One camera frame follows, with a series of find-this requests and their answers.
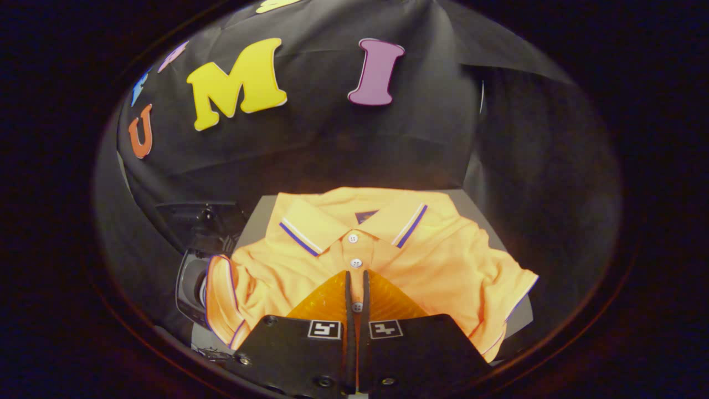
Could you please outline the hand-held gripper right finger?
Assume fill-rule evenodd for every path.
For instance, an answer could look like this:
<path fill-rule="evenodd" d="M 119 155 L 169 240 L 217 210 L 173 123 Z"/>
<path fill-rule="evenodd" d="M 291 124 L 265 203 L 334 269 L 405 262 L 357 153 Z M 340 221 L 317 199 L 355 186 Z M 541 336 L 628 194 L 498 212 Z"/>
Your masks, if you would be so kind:
<path fill-rule="evenodd" d="M 357 389 L 370 396 L 451 396 L 492 369 L 450 315 L 426 315 L 372 271 L 357 349 Z"/>

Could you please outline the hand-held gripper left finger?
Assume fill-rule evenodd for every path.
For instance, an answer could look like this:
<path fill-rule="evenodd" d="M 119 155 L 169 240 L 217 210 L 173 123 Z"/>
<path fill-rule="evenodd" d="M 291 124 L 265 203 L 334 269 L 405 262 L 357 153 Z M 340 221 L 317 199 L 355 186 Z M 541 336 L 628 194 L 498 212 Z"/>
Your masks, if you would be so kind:
<path fill-rule="evenodd" d="M 287 316 L 266 315 L 230 359 L 230 371 L 287 397 L 345 397 L 356 391 L 356 318 L 343 271 Z"/>

